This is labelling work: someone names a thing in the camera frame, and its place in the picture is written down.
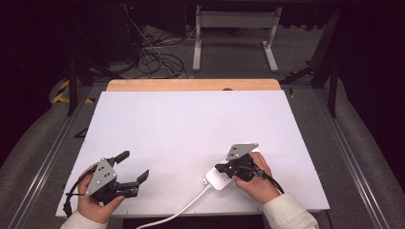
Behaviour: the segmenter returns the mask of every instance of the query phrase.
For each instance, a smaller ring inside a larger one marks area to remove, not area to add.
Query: black cable
[[[330,219],[330,215],[329,215],[328,210],[325,210],[325,213],[327,214],[327,218],[328,218],[328,221],[330,223],[330,229],[333,229],[333,224],[331,223],[331,219]]]
[[[264,170],[259,169],[259,167],[256,164],[254,164],[254,166],[256,167],[256,169],[252,169],[252,168],[240,166],[240,165],[238,166],[238,168],[252,171],[256,176],[262,177],[263,179],[268,179],[268,181],[270,181],[270,183],[272,185],[274,185],[274,187],[276,187],[280,191],[281,194],[284,193],[284,190],[281,187],[281,185],[273,177],[269,176]]]
[[[72,215],[72,205],[71,205],[71,198],[75,196],[74,191],[77,185],[87,176],[95,172],[97,165],[94,165],[91,169],[89,169],[86,173],[84,173],[81,177],[78,178],[77,182],[72,187],[71,191],[66,194],[66,201],[63,204],[63,211],[65,212],[66,216],[69,218]]]

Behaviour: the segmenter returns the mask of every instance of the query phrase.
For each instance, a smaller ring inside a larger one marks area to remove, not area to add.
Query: floor
[[[186,70],[180,78],[275,78],[307,66],[321,29],[279,27],[273,53],[279,72],[271,73],[261,41],[267,30],[205,31],[202,37],[202,66],[192,71],[192,38],[176,47],[156,48],[178,57]],[[166,68],[143,77],[171,76]],[[124,73],[139,76],[139,70]],[[327,212],[314,213],[320,228],[405,228],[405,196],[372,136],[346,98],[339,83],[337,118],[325,109],[328,84],[314,90],[305,76],[283,86],[309,154],[330,203]],[[57,228],[65,219],[54,216],[64,184],[83,142],[75,135],[90,124],[97,98],[109,79],[96,78],[93,87],[79,87],[80,103],[67,117],[69,104],[53,103],[21,137],[0,170],[0,228]],[[52,101],[62,82],[50,94]],[[112,219],[108,228],[122,228],[122,219]]]

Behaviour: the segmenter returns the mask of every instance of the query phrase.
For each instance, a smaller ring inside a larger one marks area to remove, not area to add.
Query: metal stand
[[[201,11],[201,6],[197,6],[193,71],[198,72],[201,65],[203,46],[201,28],[270,28],[268,40],[263,41],[263,48],[271,71],[277,73],[278,67],[271,51],[271,44],[274,40],[281,11],[282,8],[277,8],[276,12]]]

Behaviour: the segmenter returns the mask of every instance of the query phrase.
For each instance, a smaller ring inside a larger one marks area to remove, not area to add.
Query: white metal leg
[[[202,60],[202,40],[201,40],[201,6],[197,6],[196,10],[196,44],[194,45],[194,60],[193,71],[198,72],[200,70],[200,63]]]
[[[196,45],[194,47],[194,61],[193,61],[194,72],[198,72],[200,70],[200,63],[202,60],[202,41],[200,40],[198,44],[199,45],[197,45],[196,41]]]
[[[266,57],[267,57],[267,62],[268,65],[270,66],[271,72],[272,73],[277,73],[278,72],[278,67],[276,64],[276,60],[274,59],[273,52],[271,51],[271,48],[267,47],[267,42],[263,42],[263,48],[265,49]]]
[[[275,17],[271,21],[271,28],[270,28],[270,34],[268,36],[268,40],[263,42],[263,48],[265,49],[265,52],[266,52],[267,62],[268,62],[268,65],[270,66],[272,73],[278,72],[278,67],[277,67],[276,60],[273,55],[273,51],[271,50],[271,45],[273,43],[274,36],[276,34],[277,25],[278,25],[278,22],[279,22],[280,16],[281,16],[281,10],[282,10],[282,8],[277,8],[277,10],[275,12]]]

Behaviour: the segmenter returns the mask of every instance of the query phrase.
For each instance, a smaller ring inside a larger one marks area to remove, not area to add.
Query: yellow tape
[[[62,85],[59,88],[59,91],[56,94],[56,97],[53,99],[53,103],[62,102],[62,103],[70,103],[71,99],[62,97],[63,93],[65,92],[66,88],[69,86],[69,79],[65,79]],[[85,103],[95,103],[95,98],[87,98]]]

